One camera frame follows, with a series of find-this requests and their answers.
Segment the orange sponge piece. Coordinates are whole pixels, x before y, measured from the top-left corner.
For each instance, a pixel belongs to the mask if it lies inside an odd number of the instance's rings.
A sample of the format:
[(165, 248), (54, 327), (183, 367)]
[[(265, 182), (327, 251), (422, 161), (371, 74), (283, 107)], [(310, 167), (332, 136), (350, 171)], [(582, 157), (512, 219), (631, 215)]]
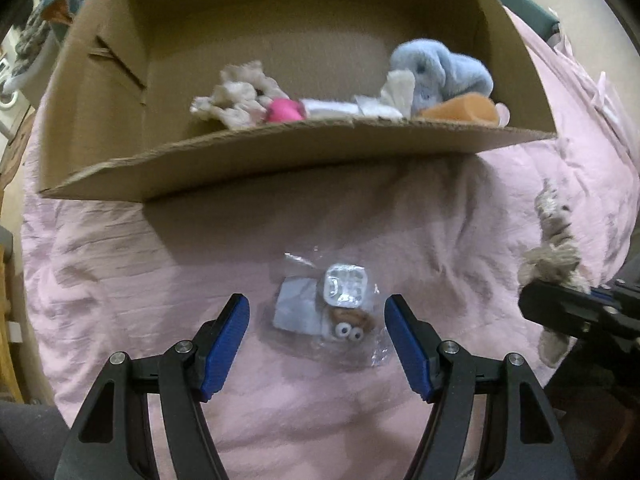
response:
[(468, 122), (491, 126), (498, 126), (500, 122), (496, 104), (486, 96), (475, 92), (465, 93), (432, 107), (418, 110), (416, 116), (444, 122)]

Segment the clear plastic bag with toy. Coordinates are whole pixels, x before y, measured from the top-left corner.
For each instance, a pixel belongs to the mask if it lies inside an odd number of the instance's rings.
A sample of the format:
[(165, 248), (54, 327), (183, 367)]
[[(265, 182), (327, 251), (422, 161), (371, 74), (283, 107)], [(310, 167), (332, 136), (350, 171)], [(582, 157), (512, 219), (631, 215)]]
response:
[(356, 250), (309, 247), (273, 266), (264, 333), (278, 350), (336, 367), (377, 367), (390, 356), (374, 266)]

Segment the light blue plush toy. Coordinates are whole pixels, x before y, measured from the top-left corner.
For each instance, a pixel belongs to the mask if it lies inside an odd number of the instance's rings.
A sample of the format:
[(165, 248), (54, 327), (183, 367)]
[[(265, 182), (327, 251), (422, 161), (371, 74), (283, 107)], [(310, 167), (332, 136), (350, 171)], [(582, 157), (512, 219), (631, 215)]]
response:
[(482, 62), (452, 52), (436, 40), (401, 44), (390, 56), (390, 68), (413, 73), (413, 114), (462, 94), (479, 93), (488, 98), (494, 90), (494, 80)]

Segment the white fabric piece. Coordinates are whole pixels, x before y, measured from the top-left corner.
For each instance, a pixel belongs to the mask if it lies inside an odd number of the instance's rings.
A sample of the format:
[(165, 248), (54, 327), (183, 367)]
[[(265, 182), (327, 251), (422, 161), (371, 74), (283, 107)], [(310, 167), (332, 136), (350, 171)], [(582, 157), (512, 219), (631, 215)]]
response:
[(392, 70), (378, 96), (354, 96), (350, 102), (302, 99), (308, 119), (370, 117), (404, 120), (411, 116), (416, 77), (410, 70)]

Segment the pink rubber duck toy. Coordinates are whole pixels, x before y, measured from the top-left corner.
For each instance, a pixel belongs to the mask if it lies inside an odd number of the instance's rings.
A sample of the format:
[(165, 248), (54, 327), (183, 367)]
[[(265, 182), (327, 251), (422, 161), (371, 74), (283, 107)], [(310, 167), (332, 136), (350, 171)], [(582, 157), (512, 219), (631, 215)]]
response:
[(307, 117), (305, 107), (299, 101), (274, 99), (267, 107), (265, 122), (300, 122)]

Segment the white cloth scrunchie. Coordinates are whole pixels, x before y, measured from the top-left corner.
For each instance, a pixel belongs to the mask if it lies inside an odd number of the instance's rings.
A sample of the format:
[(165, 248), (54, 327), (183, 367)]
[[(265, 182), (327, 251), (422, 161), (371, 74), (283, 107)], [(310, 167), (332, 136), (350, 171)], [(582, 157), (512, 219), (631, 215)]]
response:
[(220, 80), (209, 96), (192, 100), (193, 117), (202, 122), (216, 120), (232, 130), (250, 128), (266, 120), (274, 100), (288, 98), (277, 81), (264, 73), (260, 61), (224, 66)]

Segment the yellow wooden chair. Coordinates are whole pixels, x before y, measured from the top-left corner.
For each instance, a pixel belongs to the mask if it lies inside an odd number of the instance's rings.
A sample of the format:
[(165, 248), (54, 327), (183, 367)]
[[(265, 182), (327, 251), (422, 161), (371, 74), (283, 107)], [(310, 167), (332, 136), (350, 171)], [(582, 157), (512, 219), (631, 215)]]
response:
[(18, 383), (12, 359), (10, 338), (11, 303), (6, 288), (6, 263), (10, 258), (10, 245), (1, 242), (1, 290), (0, 290), (0, 367), (1, 367), (1, 399), (23, 404), (24, 396)]

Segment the teal cushion with orange stripe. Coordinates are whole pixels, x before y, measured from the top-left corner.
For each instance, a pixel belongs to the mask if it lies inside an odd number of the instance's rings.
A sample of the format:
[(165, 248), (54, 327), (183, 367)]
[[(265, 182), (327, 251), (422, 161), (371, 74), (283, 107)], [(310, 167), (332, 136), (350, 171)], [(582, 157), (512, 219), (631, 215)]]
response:
[(560, 31), (560, 20), (534, 0), (499, 0), (516, 14), (543, 40), (549, 40)]

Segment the brown cardboard box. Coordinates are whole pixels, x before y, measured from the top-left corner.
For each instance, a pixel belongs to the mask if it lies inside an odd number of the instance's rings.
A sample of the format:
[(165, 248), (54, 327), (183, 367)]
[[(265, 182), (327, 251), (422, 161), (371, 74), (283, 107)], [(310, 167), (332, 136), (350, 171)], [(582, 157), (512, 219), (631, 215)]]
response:
[[(229, 130), (190, 113), (226, 66), (252, 61), (293, 99), (376, 96), (393, 50), (421, 38), (487, 67), (506, 128), (337, 118)], [(40, 112), (38, 190), (66, 200), (142, 203), (250, 174), (555, 137), (499, 0), (86, 0)]]

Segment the patterned knit blanket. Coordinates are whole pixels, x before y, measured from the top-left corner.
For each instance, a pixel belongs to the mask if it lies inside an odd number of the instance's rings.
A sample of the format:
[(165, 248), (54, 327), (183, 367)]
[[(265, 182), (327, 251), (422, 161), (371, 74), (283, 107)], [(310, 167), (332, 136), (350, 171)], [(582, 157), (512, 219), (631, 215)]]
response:
[(15, 63), (6, 81), (9, 91), (23, 91), (25, 87), (48, 70), (58, 56), (58, 43), (49, 23), (42, 17), (40, 2), (29, 14), (15, 45)]

